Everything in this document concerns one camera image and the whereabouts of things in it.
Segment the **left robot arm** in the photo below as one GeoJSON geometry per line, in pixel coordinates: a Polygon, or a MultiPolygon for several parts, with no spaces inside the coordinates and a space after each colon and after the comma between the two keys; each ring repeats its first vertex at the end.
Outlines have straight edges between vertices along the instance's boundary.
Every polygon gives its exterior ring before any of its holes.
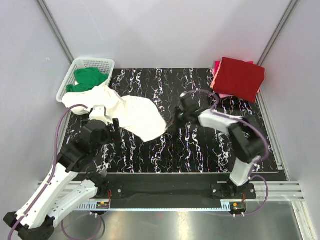
{"type": "Polygon", "coordinates": [[[105,176],[92,171],[72,192],[59,198],[68,184],[87,167],[103,145],[121,141],[117,118],[111,124],[88,120],[81,133],[63,146],[47,177],[29,201],[18,211],[8,212],[3,220],[22,240],[48,240],[63,219],[91,198],[110,197],[105,176]]]}

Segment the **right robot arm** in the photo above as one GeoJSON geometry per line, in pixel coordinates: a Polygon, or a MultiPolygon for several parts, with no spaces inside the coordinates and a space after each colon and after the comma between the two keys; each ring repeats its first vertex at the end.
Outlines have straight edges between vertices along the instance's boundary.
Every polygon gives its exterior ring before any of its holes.
{"type": "Polygon", "coordinates": [[[178,130],[187,123],[192,123],[228,135],[235,153],[235,162],[229,176],[231,183],[227,185],[227,192],[236,199],[244,194],[244,185],[251,180],[257,162],[269,157],[269,145],[255,117],[221,113],[216,110],[219,101],[218,96],[208,90],[183,92],[166,129],[178,130]],[[193,99],[195,94],[212,96],[215,103],[210,108],[201,107],[193,99]]]}

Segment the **white t shirt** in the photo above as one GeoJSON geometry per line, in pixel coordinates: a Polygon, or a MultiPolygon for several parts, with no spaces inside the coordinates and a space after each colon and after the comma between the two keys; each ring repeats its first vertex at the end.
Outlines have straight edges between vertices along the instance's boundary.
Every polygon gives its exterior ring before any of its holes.
{"type": "Polygon", "coordinates": [[[167,123],[157,106],[144,97],[120,96],[108,86],[96,86],[92,90],[78,93],[66,93],[62,103],[70,108],[75,115],[90,114],[94,106],[103,105],[106,108],[108,124],[113,119],[119,120],[119,126],[143,142],[152,141],[166,131],[167,123]]]}

